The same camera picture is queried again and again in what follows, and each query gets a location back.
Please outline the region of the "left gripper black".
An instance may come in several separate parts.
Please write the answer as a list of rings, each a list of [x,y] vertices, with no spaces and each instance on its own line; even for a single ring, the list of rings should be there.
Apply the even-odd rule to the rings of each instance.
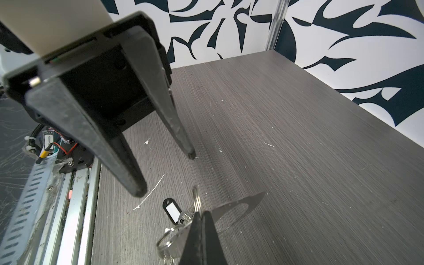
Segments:
[[[137,12],[7,74],[5,83],[31,117],[75,139],[141,198],[148,185],[120,131],[156,112],[196,158],[172,103],[171,74],[153,20]]]

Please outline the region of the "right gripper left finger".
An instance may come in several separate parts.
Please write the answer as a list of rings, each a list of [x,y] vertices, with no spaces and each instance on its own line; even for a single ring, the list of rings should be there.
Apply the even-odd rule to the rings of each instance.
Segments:
[[[179,265],[201,265],[202,257],[202,219],[197,212],[189,230]]]

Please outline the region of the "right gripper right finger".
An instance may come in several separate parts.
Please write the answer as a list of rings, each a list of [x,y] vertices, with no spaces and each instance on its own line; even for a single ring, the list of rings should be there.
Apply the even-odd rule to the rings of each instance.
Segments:
[[[212,213],[206,211],[201,221],[201,264],[227,265]]]

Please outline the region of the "perforated metal ring plate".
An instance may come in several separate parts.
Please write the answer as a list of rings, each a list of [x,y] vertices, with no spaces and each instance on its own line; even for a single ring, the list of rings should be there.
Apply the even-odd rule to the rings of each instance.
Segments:
[[[197,189],[194,189],[192,205],[188,210],[182,211],[178,224],[166,229],[156,243],[159,257],[165,265],[179,264],[195,213],[198,212],[202,218],[204,212],[211,212],[219,237],[255,210],[266,194],[266,192],[259,192],[207,210],[203,206]]]

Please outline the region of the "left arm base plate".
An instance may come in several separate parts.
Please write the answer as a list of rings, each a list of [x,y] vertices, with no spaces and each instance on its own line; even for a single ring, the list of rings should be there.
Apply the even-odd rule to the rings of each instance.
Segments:
[[[90,168],[94,162],[93,154],[80,144],[61,143],[57,153],[57,165],[62,165],[60,173],[66,174],[84,168]]]

